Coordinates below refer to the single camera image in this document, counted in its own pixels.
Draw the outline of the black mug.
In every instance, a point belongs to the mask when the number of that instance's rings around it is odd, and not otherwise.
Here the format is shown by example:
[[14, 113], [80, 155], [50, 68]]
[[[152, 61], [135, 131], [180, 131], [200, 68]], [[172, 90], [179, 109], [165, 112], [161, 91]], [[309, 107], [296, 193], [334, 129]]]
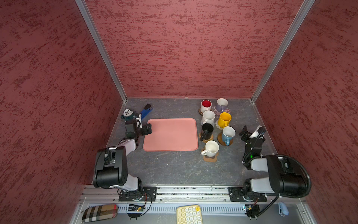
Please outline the black mug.
[[213, 134], [213, 126], [211, 124], [204, 124], [201, 127], [200, 135], [201, 139], [209, 139]]

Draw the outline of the yellow mug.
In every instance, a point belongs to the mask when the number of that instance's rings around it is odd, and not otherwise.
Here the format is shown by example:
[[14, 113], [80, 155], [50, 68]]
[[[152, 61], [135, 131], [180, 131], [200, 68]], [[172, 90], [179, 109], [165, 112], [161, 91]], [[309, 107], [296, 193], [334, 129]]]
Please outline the yellow mug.
[[228, 127], [231, 119], [232, 117], [229, 113], [221, 113], [218, 119], [218, 124], [222, 128]]

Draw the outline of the pink serving tray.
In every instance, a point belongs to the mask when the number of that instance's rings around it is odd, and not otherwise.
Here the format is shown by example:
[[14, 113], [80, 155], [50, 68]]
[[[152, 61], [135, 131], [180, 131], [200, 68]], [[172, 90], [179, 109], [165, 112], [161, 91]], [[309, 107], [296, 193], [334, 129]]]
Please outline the pink serving tray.
[[199, 147], [195, 119], [150, 119], [147, 124], [152, 125], [152, 133], [144, 138], [146, 152], [195, 151]]

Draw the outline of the yellow keypad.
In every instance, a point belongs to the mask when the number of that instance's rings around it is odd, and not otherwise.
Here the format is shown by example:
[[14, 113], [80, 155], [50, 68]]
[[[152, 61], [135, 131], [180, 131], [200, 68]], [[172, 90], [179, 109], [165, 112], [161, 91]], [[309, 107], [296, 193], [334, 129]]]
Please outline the yellow keypad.
[[177, 224], [203, 224], [199, 205], [181, 206], [176, 209]]

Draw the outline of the grey blue woven coaster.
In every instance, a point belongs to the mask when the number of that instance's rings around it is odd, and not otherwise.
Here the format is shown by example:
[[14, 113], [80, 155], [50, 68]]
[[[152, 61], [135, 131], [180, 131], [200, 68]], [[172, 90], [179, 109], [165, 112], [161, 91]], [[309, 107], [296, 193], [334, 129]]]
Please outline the grey blue woven coaster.
[[211, 124], [212, 126], [215, 126], [215, 121], [214, 121], [214, 119], [205, 119], [205, 118], [203, 118], [203, 119], [200, 121], [200, 124], [201, 124], [201, 125]]

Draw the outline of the aluminium rail frame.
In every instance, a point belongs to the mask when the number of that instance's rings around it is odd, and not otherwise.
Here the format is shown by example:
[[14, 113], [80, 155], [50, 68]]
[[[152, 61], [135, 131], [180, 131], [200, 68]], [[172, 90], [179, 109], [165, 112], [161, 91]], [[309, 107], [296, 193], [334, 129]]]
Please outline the aluminium rail frame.
[[139, 213], [173, 213], [178, 207], [197, 204], [205, 215], [245, 216], [250, 205], [265, 208], [274, 200], [274, 196], [265, 195], [266, 202], [231, 202], [228, 187], [225, 185], [156, 185], [156, 200], [154, 202], [120, 202], [118, 189], [102, 189], [87, 185], [79, 202], [82, 207], [115, 203], [119, 212], [129, 213], [129, 206], [143, 205], [145, 209]]

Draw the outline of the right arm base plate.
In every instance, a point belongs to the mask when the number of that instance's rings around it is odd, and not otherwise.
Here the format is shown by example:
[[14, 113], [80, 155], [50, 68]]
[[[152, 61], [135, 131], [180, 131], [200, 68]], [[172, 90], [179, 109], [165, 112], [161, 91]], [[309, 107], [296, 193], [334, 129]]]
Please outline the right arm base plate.
[[263, 193], [256, 193], [249, 190], [244, 190], [243, 187], [228, 187], [228, 195], [231, 202], [266, 202], [267, 198]]

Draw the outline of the colourful zigzag woven coaster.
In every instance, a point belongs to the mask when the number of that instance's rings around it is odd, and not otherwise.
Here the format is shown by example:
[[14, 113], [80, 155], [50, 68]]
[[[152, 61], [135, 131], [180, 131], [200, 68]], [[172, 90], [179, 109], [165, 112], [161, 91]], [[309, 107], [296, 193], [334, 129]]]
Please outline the colourful zigzag woven coaster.
[[223, 130], [224, 128], [222, 128], [222, 127], [219, 126], [218, 121], [219, 121], [219, 120], [217, 120], [217, 121], [215, 122], [216, 127], [217, 127], [219, 130]]

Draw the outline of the brown paw print coaster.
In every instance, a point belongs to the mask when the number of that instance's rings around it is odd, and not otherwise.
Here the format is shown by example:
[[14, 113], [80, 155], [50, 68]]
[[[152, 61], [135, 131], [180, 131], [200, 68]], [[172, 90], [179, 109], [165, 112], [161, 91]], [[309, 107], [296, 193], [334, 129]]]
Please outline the brown paw print coaster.
[[206, 162], [215, 163], [215, 162], [217, 162], [218, 156], [219, 156], [219, 152], [218, 152], [215, 156], [213, 156], [213, 157], [208, 157], [208, 156], [204, 155], [204, 156], [203, 156], [203, 160], [206, 161]]

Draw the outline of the pink flower coaster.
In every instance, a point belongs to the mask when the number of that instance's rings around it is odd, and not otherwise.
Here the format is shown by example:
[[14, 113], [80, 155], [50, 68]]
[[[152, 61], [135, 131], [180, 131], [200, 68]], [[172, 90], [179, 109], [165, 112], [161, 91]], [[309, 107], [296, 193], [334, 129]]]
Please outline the pink flower coaster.
[[216, 109], [216, 107], [213, 106], [212, 109], [211, 109], [211, 111], [215, 113], [215, 116], [216, 116], [217, 118], [220, 116], [221, 113], [229, 113], [229, 114], [231, 114], [231, 111], [230, 111], [229, 108], [225, 108], [224, 111], [218, 111], [218, 110]]

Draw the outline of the woven rattan coaster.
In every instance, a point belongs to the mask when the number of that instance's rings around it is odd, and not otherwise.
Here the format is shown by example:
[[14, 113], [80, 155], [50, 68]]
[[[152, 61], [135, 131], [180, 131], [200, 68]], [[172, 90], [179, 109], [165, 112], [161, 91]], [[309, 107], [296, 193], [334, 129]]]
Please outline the woven rattan coaster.
[[199, 138], [199, 141], [203, 142], [203, 143], [207, 143], [208, 141], [212, 141], [214, 139], [214, 135], [212, 134], [211, 137], [209, 139], [201, 139], [201, 135], [198, 134], [198, 138]]

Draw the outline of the white speckled blue mug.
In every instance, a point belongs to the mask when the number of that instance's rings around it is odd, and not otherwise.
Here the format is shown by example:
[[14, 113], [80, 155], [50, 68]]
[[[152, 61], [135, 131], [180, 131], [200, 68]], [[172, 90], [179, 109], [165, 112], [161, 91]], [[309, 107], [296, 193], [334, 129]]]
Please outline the white speckled blue mug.
[[236, 131], [232, 127], [225, 127], [222, 131], [222, 141], [225, 146], [229, 146], [236, 135]]

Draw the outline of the lavender mug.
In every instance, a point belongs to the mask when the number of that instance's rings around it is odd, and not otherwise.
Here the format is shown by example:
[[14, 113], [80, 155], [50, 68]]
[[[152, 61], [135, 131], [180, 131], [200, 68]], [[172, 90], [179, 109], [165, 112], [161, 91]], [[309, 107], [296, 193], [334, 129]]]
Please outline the lavender mug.
[[216, 109], [218, 112], [222, 113], [226, 110], [228, 106], [228, 101], [224, 98], [217, 99]]

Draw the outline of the white mug red inside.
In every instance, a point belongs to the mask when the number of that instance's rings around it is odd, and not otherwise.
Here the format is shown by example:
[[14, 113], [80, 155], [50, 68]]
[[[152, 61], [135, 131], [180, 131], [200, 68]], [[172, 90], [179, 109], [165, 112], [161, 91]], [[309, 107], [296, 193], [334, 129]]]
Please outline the white mug red inside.
[[200, 105], [201, 111], [204, 113], [205, 111], [210, 111], [212, 108], [212, 102], [209, 100], [203, 100]]

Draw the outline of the large round wooden coaster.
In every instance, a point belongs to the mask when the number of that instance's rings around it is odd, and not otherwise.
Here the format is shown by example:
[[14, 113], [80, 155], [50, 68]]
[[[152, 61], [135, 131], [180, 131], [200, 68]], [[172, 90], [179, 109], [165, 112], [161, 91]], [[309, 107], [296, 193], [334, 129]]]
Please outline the large round wooden coaster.
[[227, 145], [226, 142], [222, 140], [222, 132], [218, 134], [217, 140], [221, 145], [223, 145], [225, 147], [232, 145], [234, 142], [234, 139], [232, 138], [232, 139], [230, 139], [229, 144]]

